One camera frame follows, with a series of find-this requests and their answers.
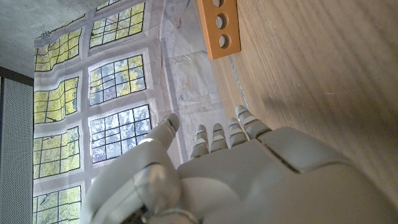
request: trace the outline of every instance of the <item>wood grain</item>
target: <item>wood grain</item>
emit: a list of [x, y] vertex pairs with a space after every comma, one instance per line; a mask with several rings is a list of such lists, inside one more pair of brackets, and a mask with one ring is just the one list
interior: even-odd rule
[[[238, 1], [232, 55], [248, 107], [351, 158], [398, 206], [397, 1]], [[212, 61], [227, 116], [242, 104], [228, 57]]]

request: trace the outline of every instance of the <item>white robotic hand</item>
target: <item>white robotic hand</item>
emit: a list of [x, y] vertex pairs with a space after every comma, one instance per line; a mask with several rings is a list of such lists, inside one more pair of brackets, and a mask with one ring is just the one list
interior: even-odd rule
[[209, 150], [199, 125], [189, 162], [166, 151], [178, 129], [167, 115], [115, 159], [83, 199], [81, 223], [398, 223], [396, 209], [352, 162], [245, 107], [229, 121], [231, 149], [215, 124]]
[[167, 149], [178, 127], [177, 116], [167, 115], [134, 150], [110, 163], [85, 195], [80, 223], [121, 223], [141, 209], [156, 214], [174, 208], [181, 185]]

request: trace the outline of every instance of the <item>metal grille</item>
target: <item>metal grille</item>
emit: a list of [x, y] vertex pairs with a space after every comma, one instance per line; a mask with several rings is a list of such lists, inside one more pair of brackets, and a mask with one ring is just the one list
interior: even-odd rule
[[0, 223], [32, 223], [33, 88], [3, 81]]

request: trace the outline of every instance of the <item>printed window backdrop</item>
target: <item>printed window backdrop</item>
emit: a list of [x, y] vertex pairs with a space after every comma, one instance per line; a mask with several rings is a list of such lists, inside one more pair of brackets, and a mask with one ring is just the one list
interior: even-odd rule
[[145, 3], [94, 22], [90, 48], [142, 31]]
[[108, 6], [108, 5], [111, 5], [111, 4], [115, 3], [115, 2], [118, 2], [118, 1], [119, 1], [119, 0], [109, 0], [109, 1], [107, 1], [107, 2], [104, 2], [104, 3], [100, 4], [100, 5], [97, 7], [97, 10], [100, 10], [100, 9], [102, 9], [102, 8]]
[[61, 121], [77, 111], [77, 85], [79, 78], [62, 81], [58, 88], [34, 93], [34, 123]]
[[80, 186], [33, 198], [33, 224], [79, 224]]
[[33, 179], [80, 168], [78, 127], [33, 140]]
[[91, 121], [93, 163], [120, 156], [151, 130], [149, 105]]
[[90, 105], [145, 90], [142, 55], [109, 63], [90, 72]]
[[55, 64], [64, 62], [79, 54], [81, 29], [63, 34], [52, 44], [35, 50], [35, 71], [50, 71]]

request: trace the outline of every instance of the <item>orange wooden block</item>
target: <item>orange wooden block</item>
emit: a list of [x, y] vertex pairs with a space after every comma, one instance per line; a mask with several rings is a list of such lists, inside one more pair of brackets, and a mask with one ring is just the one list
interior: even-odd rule
[[236, 0], [219, 2], [220, 6], [217, 7], [212, 0], [198, 0], [203, 35], [210, 59], [241, 51]]

